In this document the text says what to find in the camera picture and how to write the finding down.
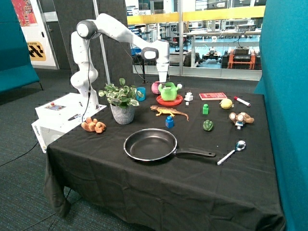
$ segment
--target stuffed teddy bear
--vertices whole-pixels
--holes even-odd
[[[87,117],[86,122],[82,122],[81,126],[86,131],[96,131],[96,133],[102,133],[106,125],[102,122],[98,122],[97,119],[93,119],[91,117]]]
[[[242,122],[243,124],[244,123],[252,124],[255,120],[251,118],[250,115],[245,112],[241,112],[238,115],[232,112],[230,113],[229,118],[234,122],[234,124],[236,124],[236,122]]]

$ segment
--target red plate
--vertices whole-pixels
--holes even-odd
[[[158,96],[156,98],[156,101],[161,104],[161,105],[164,105],[164,106],[174,106],[174,105],[178,105],[182,102],[183,100],[183,97],[181,95],[177,95],[176,99],[174,101],[164,101],[160,96]]]

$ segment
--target black frying pan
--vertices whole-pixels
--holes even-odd
[[[124,142],[124,151],[136,160],[153,161],[165,158],[171,154],[193,154],[203,157],[215,157],[215,153],[209,153],[197,149],[177,149],[177,139],[170,132],[148,128],[136,131]]]

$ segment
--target red book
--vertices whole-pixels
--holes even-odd
[[[223,99],[227,98],[227,96],[223,92],[200,93],[199,96],[200,96],[201,100],[223,100]]]

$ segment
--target lemon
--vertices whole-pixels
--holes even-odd
[[[219,104],[223,109],[229,109],[233,106],[233,102],[230,99],[223,99]]]

